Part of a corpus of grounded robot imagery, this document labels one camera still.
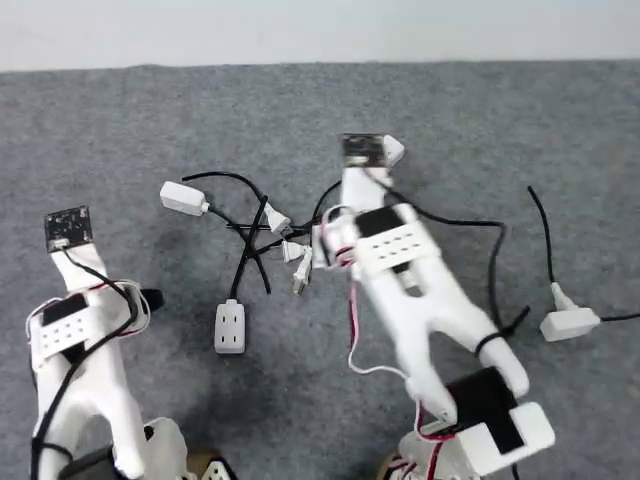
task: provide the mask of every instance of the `white wall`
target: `white wall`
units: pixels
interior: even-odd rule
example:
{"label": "white wall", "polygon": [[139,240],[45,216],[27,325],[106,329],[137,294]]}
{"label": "white wall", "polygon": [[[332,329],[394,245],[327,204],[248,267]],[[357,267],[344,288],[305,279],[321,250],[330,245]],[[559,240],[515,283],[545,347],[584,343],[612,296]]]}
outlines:
{"label": "white wall", "polygon": [[0,0],[0,70],[629,57],[639,0]]}

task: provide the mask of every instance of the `gray carpet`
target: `gray carpet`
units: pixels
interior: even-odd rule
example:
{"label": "gray carpet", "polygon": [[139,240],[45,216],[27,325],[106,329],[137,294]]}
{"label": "gray carpet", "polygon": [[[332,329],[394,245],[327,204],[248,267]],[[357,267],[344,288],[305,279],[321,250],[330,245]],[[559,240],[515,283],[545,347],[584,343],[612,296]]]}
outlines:
{"label": "gray carpet", "polygon": [[[443,215],[511,226],[500,302],[505,316],[533,309],[512,345],[531,377],[528,398],[557,434],[553,449],[522,462],[522,478],[635,478],[640,320],[543,341],[537,327],[551,300],[542,228],[525,187],[538,187],[549,210],[565,290],[602,315],[640,310],[639,79],[637,62],[0,75],[2,477],[24,478],[36,416],[23,320],[64,288],[45,251],[43,215],[88,204],[111,275],[167,297],[145,335],[123,342],[145,418],[176,419],[190,445],[221,448],[242,480],[373,478],[411,428],[413,409],[401,382],[349,373],[346,279],[318,273],[296,298],[295,267],[274,253],[265,257],[266,296],[250,265],[240,288],[248,351],[220,358],[210,324],[242,245],[216,218],[164,210],[158,192],[167,179],[234,170],[302,222],[340,177],[337,135],[383,131],[410,151],[397,167],[400,190]],[[239,220],[253,216],[245,189],[198,185]],[[495,232],[429,228],[486,308]],[[362,303],[359,362],[392,362],[380,322]],[[477,368],[444,338],[432,343],[446,379]]]}

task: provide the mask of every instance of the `white plug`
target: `white plug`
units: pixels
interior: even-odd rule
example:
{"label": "white plug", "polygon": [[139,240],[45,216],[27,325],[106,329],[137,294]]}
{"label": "white plug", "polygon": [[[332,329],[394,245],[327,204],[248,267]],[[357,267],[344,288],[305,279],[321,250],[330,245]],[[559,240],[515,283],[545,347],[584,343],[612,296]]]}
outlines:
{"label": "white plug", "polygon": [[547,342],[586,335],[602,322],[590,308],[576,305],[558,283],[551,284],[551,293],[557,311],[549,313],[540,324],[540,331]]}
{"label": "white plug", "polygon": [[282,258],[284,259],[284,263],[289,263],[292,260],[302,257],[308,248],[301,243],[288,242],[286,240],[282,241],[280,247],[282,248]]}
{"label": "white plug", "polygon": [[292,231],[289,227],[291,219],[273,208],[269,202],[264,206],[264,214],[267,216],[267,223],[272,233],[284,236]]}
{"label": "white plug", "polygon": [[216,353],[221,355],[244,353],[245,338],[244,306],[234,299],[218,305],[213,331],[213,346]]}
{"label": "white plug", "polygon": [[224,463],[214,460],[202,475],[202,480],[231,480]]}
{"label": "white plug", "polygon": [[407,149],[391,135],[385,135],[382,139],[384,155],[387,159],[387,168],[392,168],[396,163],[402,160]]}
{"label": "white plug", "polygon": [[203,192],[176,182],[164,182],[160,200],[165,208],[198,217],[209,209]]}
{"label": "white plug", "polygon": [[293,293],[300,295],[304,287],[309,283],[309,274],[311,273],[311,260],[313,258],[313,250],[311,247],[305,247],[304,257],[298,265],[298,269],[293,274]]}

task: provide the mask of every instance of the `cable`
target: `cable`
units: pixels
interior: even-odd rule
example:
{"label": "cable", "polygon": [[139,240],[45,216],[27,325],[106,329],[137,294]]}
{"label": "cable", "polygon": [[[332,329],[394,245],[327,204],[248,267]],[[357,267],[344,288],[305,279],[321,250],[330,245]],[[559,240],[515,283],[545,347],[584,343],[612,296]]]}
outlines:
{"label": "cable", "polygon": [[100,339],[95,344],[93,344],[91,347],[86,349],[84,351],[84,353],[82,353],[80,355],[80,357],[78,358],[78,361],[76,363],[72,364],[69,367],[69,370],[67,371],[67,373],[65,374],[64,378],[62,379],[62,382],[60,383],[60,387],[58,388],[58,391],[56,392],[55,396],[53,397],[53,400],[51,401],[51,404],[49,405],[49,408],[47,409],[47,411],[42,416],[42,421],[40,422],[40,425],[38,426],[38,430],[37,430],[36,434],[33,436],[32,440],[31,440],[31,475],[30,475],[31,480],[38,480],[38,478],[40,476],[40,458],[42,456],[42,450],[44,448],[43,445],[46,444],[46,442],[44,440],[45,440],[45,438],[47,436],[47,433],[49,431],[49,427],[51,426],[51,422],[53,421],[53,417],[54,417],[58,407],[60,406],[60,402],[62,401],[62,397],[64,396],[65,392],[69,388],[69,385],[71,385],[71,382],[73,380],[74,375],[76,374],[76,372],[78,371],[80,366],[84,363],[84,361],[93,352],[95,352],[96,350],[101,348],[103,345],[105,345],[110,340],[112,340],[112,339],[116,338],[117,336],[119,336],[121,333],[124,333],[124,331],[127,328],[129,328],[129,326],[135,321],[136,317],[138,316],[138,307],[136,305],[136,302],[133,300],[133,298],[129,297],[124,290],[122,290],[112,280],[110,280],[109,278],[105,277],[100,272],[94,270],[91,267],[88,267],[86,265],[83,265],[83,264],[78,263],[77,261],[75,261],[69,255],[69,252],[66,249],[64,249],[63,252],[64,252],[65,256],[67,257],[67,259],[69,260],[69,262],[71,262],[71,264],[73,264],[74,266],[84,270],[88,274],[93,275],[94,277],[100,279],[102,282],[104,282],[107,285],[109,285],[118,295],[120,295],[122,298],[124,298],[124,300],[127,302],[127,306],[129,307],[129,312],[130,312],[131,316],[121,326],[119,326],[118,328],[113,330],[111,333],[105,335],[102,339]]}
{"label": "cable", "polygon": [[194,175],[187,175],[186,177],[182,177],[182,181],[183,182],[188,182],[190,180],[196,180],[198,178],[205,178],[205,177],[235,178],[236,180],[241,181],[242,183],[247,185],[251,190],[253,190],[253,193],[255,193],[256,198],[258,199],[258,201],[261,201],[262,197],[264,197],[264,194],[262,193],[262,191],[258,187],[256,187],[255,183],[253,183],[247,177],[244,177],[244,176],[242,176],[242,175],[240,175],[238,173],[233,173],[233,172],[224,172],[224,171],[214,170],[214,171],[211,171],[211,172],[196,173]]}
{"label": "cable", "polygon": [[[547,219],[547,213],[544,210],[544,206],[540,201],[540,197],[536,194],[535,190],[531,185],[527,187],[527,191],[531,198],[533,199],[536,207],[538,208],[538,212],[540,213],[540,218],[542,219],[542,226],[544,227],[544,238],[547,246],[547,271],[549,274],[549,282],[556,283],[556,278],[553,273],[553,251],[551,249],[551,229],[549,228],[549,221]],[[633,320],[635,318],[640,318],[640,312],[636,313],[628,313],[623,315],[611,315],[607,317],[600,317],[600,320],[603,322],[619,322],[623,320]]]}
{"label": "cable", "polygon": [[622,320],[633,320],[634,318],[640,318],[640,313],[630,313],[628,315],[612,315],[609,317],[600,317],[603,322],[620,322]]}
{"label": "cable", "polygon": [[249,245],[249,252],[251,253],[250,257],[256,262],[256,265],[258,266],[258,270],[260,271],[260,276],[262,277],[262,283],[264,283],[264,288],[267,294],[270,294],[271,284],[269,283],[269,277],[267,277],[267,272],[265,272],[264,270],[264,265],[262,265],[262,260],[260,260],[260,256],[257,254],[255,249],[249,242],[249,238],[247,237],[247,235],[238,227],[238,224],[236,222],[234,222],[226,213],[224,213],[222,210],[217,208],[215,205],[210,204],[209,211],[214,215],[217,215],[218,217],[220,217],[229,225],[231,225],[231,228],[233,228],[235,232],[238,235],[240,235],[240,238],[242,238],[242,240],[244,241],[245,247]]}
{"label": "cable", "polygon": [[511,475],[513,475],[513,480],[520,480],[520,472],[518,471],[517,463],[511,465]]}
{"label": "cable", "polygon": [[436,478],[436,466],[438,465],[438,456],[442,449],[442,443],[437,443],[431,451],[431,459],[429,460],[429,470],[427,471],[427,480],[434,480]]}
{"label": "cable", "polygon": [[549,229],[547,213],[544,211],[542,202],[531,185],[527,187],[527,192],[529,192],[533,202],[536,204],[536,207],[538,207],[538,213],[540,214],[542,226],[544,227],[544,240],[547,244],[547,274],[549,275],[549,283],[556,283],[556,276],[553,273],[553,251],[551,249],[551,231]]}
{"label": "cable", "polygon": [[490,335],[487,335],[482,340],[480,340],[478,342],[478,345],[476,345],[476,348],[475,348],[473,354],[476,357],[479,357],[480,353],[482,353],[482,349],[491,340],[495,340],[496,338],[509,338],[509,337],[511,337],[515,333],[516,328],[518,328],[518,326],[520,326],[520,324],[527,319],[527,316],[529,315],[529,312],[531,312],[531,308],[529,307],[529,305],[526,305],[520,311],[520,313],[516,316],[516,318],[513,320],[513,322],[511,322],[506,327],[498,330],[497,332],[494,332],[494,333],[492,333]]}
{"label": "cable", "polygon": [[238,299],[238,286],[240,285],[240,279],[242,278],[242,274],[244,273],[244,267],[247,264],[247,260],[249,259],[249,251],[253,249],[253,241],[255,239],[256,233],[258,232],[257,225],[260,223],[260,219],[262,218],[262,214],[264,212],[264,207],[267,204],[269,198],[265,195],[260,200],[260,206],[258,207],[258,211],[253,217],[253,223],[251,224],[251,230],[249,230],[249,235],[247,236],[247,240],[244,244],[244,249],[242,250],[242,257],[240,258],[240,263],[238,264],[238,268],[236,269],[236,274],[233,277],[233,283],[231,284],[231,290],[229,291],[229,298],[237,300]]}
{"label": "cable", "polygon": [[355,282],[351,283],[351,289],[349,291],[349,318],[351,320],[351,348],[349,350],[349,356],[347,357],[347,363],[349,368],[358,375],[370,375],[375,372],[390,372],[398,375],[404,381],[408,380],[408,376],[403,371],[389,367],[387,365],[378,365],[371,368],[360,368],[353,363],[353,354],[358,346],[358,339],[360,338],[360,326],[358,321],[358,304],[357,304],[357,292]]}
{"label": "cable", "polygon": [[43,442],[41,446],[42,448],[48,448],[50,450],[55,450],[56,452],[63,454],[65,457],[67,457],[67,460],[69,460],[69,462],[73,461],[73,454],[63,446],[48,442]]}

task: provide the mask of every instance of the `power cord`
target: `power cord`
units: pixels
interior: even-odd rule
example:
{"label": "power cord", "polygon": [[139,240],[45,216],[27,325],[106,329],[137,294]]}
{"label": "power cord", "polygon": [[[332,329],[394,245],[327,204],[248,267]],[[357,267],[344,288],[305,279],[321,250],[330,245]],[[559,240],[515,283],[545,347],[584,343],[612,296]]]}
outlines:
{"label": "power cord", "polygon": [[[538,197],[538,194],[536,193],[536,191],[533,189],[531,185],[527,187],[527,192],[529,192],[531,199],[535,203],[538,209],[538,213],[540,214],[540,219],[542,220],[542,226],[544,228],[544,237],[545,237],[545,243],[546,243],[547,275],[549,277],[549,282],[551,283],[551,288],[554,294],[554,298],[556,300],[556,304],[561,304],[562,306],[564,306],[563,310],[567,310],[567,311],[590,310],[590,309],[578,308],[577,305],[575,305],[564,294],[564,292],[562,292],[562,290],[560,289],[560,286],[556,282],[556,277],[553,271],[553,249],[551,246],[551,228],[549,227],[549,220],[547,218],[547,213],[544,209],[544,206],[542,205],[542,202],[540,201],[540,197]],[[618,322],[623,320],[632,320],[636,318],[640,318],[640,312],[600,317],[600,320],[602,322]],[[586,331],[580,330],[579,332],[577,332],[577,334],[584,334],[584,333],[587,333],[589,330],[590,329],[587,329]]]}
{"label": "power cord", "polygon": [[256,212],[253,218],[253,223],[251,224],[249,235],[247,235],[247,241],[245,242],[244,249],[242,250],[242,257],[240,258],[240,263],[238,264],[238,268],[236,269],[236,274],[233,278],[233,283],[231,284],[231,290],[229,292],[230,299],[234,299],[234,300],[238,299],[238,286],[240,285],[240,279],[242,278],[242,274],[244,273],[247,260],[249,259],[249,251],[253,249],[253,241],[258,231],[258,223],[260,222],[260,219],[262,218],[262,214],[264,213],[264,208],[265,208],[265,205],[267,204],[267,200],[268,200],[268,197],[266,195],[262,197],[262,200],[260,200],[260,207],[258,207],[258,211]]}
{"label": "power cord", "polygon": [[69,262],[71,262],[76,267],[84,270],[88,274],[98,278],[99,280],[107,284],[109,287],[111,287],[113,291],[115,291],[118,295],[120,295],[125,300],[125,302],[127,302],[127,306],[130,312],[130,317],[121,326],[116,328],[113,332],[105,335],[101,340],[99,340],[94,345],[86,349],[80,355],[78,360],[69,367],[69,370],[67,371],[66,375],[62,379],[62,382],[60,383],[60,387],[58,388],[58,391],[56,392],[55,396],[53,397],[53,400],[51,401],[51,404],[49,405],[49,409],[42,416],[42,421],[38,426],[38,430],[36,434],[31,439],[31,474],[30,474],[31,480],[38,480],[40,476],[40,458],[42,457],[42,450],[44,448],[54,448],[51,446],[51,444],[48,444],[47,442],[45,442],[45,438],[47,437],[47,433],[49,432],[49,428],[51,427],[51,422],[53,421],[53,417],[58,407],[60,406],[60,402],[62,401],[62,398],[65,392],[69,389],[69,385],[71,385],[71,381],[73,380],[74,375],[76,374],[80,366],[84,363],[84,361],[87,358],[89,358],[89,356],[93,352],[101,348],[110,340],[113,340],[114,338],[118,337],[120,334],[124,333],[124,331],[127,330],[127,328],[129,328],[131,324],[133,324],[133,322],[135,322],[135,319],[138,316],[138,306],[136,302],[132,297],[128,296],[122,288],[116,285],[111,279],[102,275],[100,272],[74,260],[71,257],[71,255],[69,255],[69,252],[66,249],[64,249],[63,252],[67,257],[67,259],[69,260]]}
{"label": "power cord", "polygon": [[238,224],[233,219],[231,219],[231,217],[229,217],[229,215],[224,213],[222,210],[217,208],[215,205],[209,204],[208,205],[208,211],[213,213],[214,215],[220,217],[228,225],[231,225],[231,228],[233,228],[233,230],[240,236],[240,238],[242,238],[242,241],[245,244],[245,248],[248,248],[248,252],[249,252],[248,258],[251,258],[256,262],[256,265],[258,267],[258,271],[260,272],[260,276],[262,277],[262,283],[264,284],[264,289],[267,292],[267,295],[270,294],[271,293],[271,283],[269,282],[269,277],[267,276],[267,272],[264,269],[264,265],[262,264],[262,260],[260,260],[260,255],[254,249],[254,247],[252,245],[252,242],[249,241],[249,236],[247,234],[245,234],[240,227],[238,227]]}

